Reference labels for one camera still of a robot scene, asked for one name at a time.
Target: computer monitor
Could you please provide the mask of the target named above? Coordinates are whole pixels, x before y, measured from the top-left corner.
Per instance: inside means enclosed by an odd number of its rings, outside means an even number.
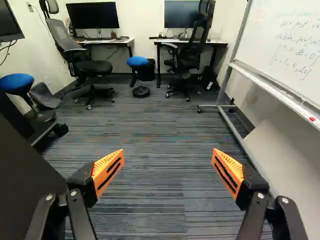
[[[115,2],[67,3],[74,29],[118,29],[119,21]]]
[[[198,0],[164,1],[164,27],[193,28],[199,14],[199,2]]]
[[[0,0],[0,42],[24,39],[19,24],[7,0]]]

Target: chair wheel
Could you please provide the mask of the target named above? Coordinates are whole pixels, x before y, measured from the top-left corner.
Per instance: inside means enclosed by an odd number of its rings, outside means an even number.
[[[58,137],[62,137],[69,132],[68,125],[61,123],[57,123],[52,130]]]

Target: power outlet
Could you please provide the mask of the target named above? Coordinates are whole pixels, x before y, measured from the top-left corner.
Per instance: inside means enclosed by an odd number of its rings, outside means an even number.
[[[31,3],[30,2],[27,2],[26,5],[28,6],[28,9],[31,13],[34,12],[34,8],[32,7]]]

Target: chair base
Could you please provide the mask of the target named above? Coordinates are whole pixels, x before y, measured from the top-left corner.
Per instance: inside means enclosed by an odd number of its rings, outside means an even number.
[[[165,97],[170,98],[170,96],[175,95],[179,92],[183,93],[185,96],[185,101],[190,102],[190,95],[187,89],[187,86],[183,83],[173,83],[168,85],[168,90],[166,91]]]
[[[146,98],[150,95],[150,88],[146,86],[138,86],[132,90],[132,93],[136,98]]]
[[[77,103],[78,98],[87,97],[87,101],[85,103],[85,107],[87,110],[92,109],[92,104],[96,97],[104,97],[106,99],[110,99],[113,103],[116,102],[116,98],[113,97],[113,93],[115,92],[113,87],[104,87],[103,89],[96,88],[93,84],[90,85],[90,89],[88,92],[81,93],[78,96],[73,96],[73,100]]]

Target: blue stool seat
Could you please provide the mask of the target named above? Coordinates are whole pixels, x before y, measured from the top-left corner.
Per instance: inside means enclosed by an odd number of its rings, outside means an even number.
[[[132,56],[126,62],[130,67],[142,67],[150,64],[149,60],[144,56]]]
[[[35,79],[25,73],[9,74],[0,78],[0,89],[5,93],[13,95],[27,94]]]

